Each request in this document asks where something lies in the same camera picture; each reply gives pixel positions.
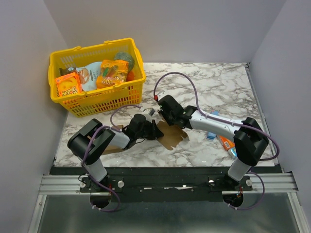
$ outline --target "gray wall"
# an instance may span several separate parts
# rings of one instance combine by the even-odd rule
[[[251,62],[280,163],[293,171],[311,223],[311,1],[287,0]]]
[[[24,233],[64,124],[49,96],[49,54],[67,46],[41,0],[2,0],[0,28],[0,231]]]
[[[145,62],[249,62],[285,0],[44,0],[69,47],[132,37]]]

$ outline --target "marble table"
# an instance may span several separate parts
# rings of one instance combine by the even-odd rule
[[[179,71],[191,77],[199,93],[201,109],[210,112],[218,110],[220,116],[245,119],[253,117],[261,124],[256,100],[248,80],[244,64],[219,63],[144,63],[146,82],[143,86],[141,105],[145,108],[158,105],[153,99],[156,81],[167,72]],[[158,92],[169,90],[169,94],[184,107],[195,106],[195,96],[189,81],[178,75],[163,79]],[[128,107],[115,114],[114,123],[127,125],[139,109]],[[54,165],[57,167],[80,166],[79,160],[67,148],[68,139],[91,119],[96,118],[110,125],[111,111],[76,118],[68,114]],[[165,149],[158,141],[145,140],[129,150],[101,156],[104,166],[230,166],[233,159],[215,138],[207,140],[207,132],[185,129],[188,138],[180,142],[173,150]],[[264,157],[272,156],[267,147]],[[273,161],[259,162],[258,166],[274,166]]]

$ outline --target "brown cardboard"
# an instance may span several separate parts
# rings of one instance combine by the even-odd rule
[[[123,128],[123,125],[117,125],[117,128],[120,130]],[[104,150],[102,154],[113,154],[124,151],[123,149],[116,147],[116,146],[107,146],[107,148]]]
[[[176,125],[169,126],[166,121],[160,121],[157,127],[164,133],[158,141],[166,149],[173,150],[178,143],[188,137],[188,134]]]

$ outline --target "plastic basket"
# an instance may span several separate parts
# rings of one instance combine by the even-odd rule
[[[55,82],[55,79],[60,76],[59,68],[84,67],[104,59],[113,60],[119,51],[128,52],[134,58],[135,80],[80,94],[59,96]],[[142,58],[132,38],[105,41],[103,44],[84,48],[78,46],[68,50],[56,51],[50,55],[49,85],[51,87],[51,99],[55,103],[61,104],[76,117],[112,110],[125,104],[140,103],[145,80]]]

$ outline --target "green mesh ball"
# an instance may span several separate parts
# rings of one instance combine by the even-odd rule
[[[128,62],[128,71],[134,68],[135,60],[128,52],[118,52],[114,60],[122,60]]]

